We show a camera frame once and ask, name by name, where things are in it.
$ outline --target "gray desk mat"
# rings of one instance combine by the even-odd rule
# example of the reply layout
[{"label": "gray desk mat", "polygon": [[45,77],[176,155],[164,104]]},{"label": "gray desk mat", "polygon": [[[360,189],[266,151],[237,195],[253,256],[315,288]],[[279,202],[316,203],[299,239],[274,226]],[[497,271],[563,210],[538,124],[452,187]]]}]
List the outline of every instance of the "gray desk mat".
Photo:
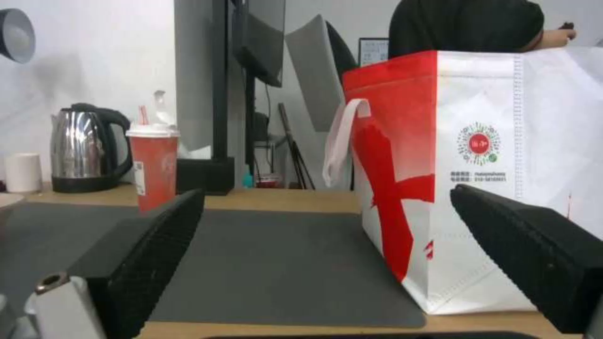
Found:
[{"label": "gray desk mat", "polygon": [[[19,206],[0,226],[0,291],[20,308],[41,277],[65,270],[119,220],[136,215],[126,207]],[[150,320],[425,324],[364,235],[359,216],[219,210],[204,212]]]}]

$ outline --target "paper cup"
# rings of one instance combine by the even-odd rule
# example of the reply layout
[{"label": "paper cup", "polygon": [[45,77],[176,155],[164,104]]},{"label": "paper cup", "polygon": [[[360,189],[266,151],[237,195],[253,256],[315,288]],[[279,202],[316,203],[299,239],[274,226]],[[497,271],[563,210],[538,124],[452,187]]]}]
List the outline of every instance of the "paper cup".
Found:
[{"label": "paper cup", "polygon": [[16,153],[4,158],[6,190],[11,193],[31,193],[42,190],[40,155]]},{"label": "paper cup", "polygon": [[150,211],[176,196],[176,155],[180,132],[165,124],[132,125],[130,138],[140,211]]}]

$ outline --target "red and white bag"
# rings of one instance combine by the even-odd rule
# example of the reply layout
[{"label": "red and white bag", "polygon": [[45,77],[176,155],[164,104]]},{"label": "red and white bag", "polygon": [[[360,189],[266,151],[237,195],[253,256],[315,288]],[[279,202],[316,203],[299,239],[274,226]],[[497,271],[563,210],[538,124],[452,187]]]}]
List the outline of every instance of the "red and white bag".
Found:
[{"label": "red and white bag", "polygon": [[348,72],[323,177],[351,143],[362,224],[428,314],[534,307],[473,239],[466,183],[603,235],[603,49],[423,52]]}]

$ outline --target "person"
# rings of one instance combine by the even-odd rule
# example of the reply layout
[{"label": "person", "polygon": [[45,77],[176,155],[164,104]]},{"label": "person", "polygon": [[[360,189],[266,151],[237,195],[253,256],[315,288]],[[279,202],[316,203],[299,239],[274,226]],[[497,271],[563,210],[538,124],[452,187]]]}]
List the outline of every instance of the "person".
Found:
[{"label": "person", "polygon": [[526,52],[576,38],[573,24],[543,30],[544,21],[527,0],[402,0],[390,23],[389,58],[432,49]]}]

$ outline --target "desk surface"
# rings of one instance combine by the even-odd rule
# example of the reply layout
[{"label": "desk surface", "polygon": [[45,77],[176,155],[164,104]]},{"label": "desk surface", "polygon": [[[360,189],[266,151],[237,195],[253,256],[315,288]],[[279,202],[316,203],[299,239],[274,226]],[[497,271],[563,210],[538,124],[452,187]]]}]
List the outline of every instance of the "desk surface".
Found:
[{"label": "desk surface", "polygon": [[[41,203],[100,204],[136,206],[133,186],[123,185],[110,191],[88,194],[59,194],[46,189],[28,197]],[[253,211],[358,213],[354,196],[349,192],[290,191],[282,189],[248,189],[226,197],[208,197],[208,209],[240,209]],[[387,328],[338,328],[307,326],[267,326],[205,323],[149,322],[141,339],[200,339],[218,335],[296,335],[296,334],[366,334],[385,332],[455,332],[517,331],[542,339],[579,339],[580,335],[561,335],[541,314],[515,312],[455,316],[427,316],[420,330]]]}]

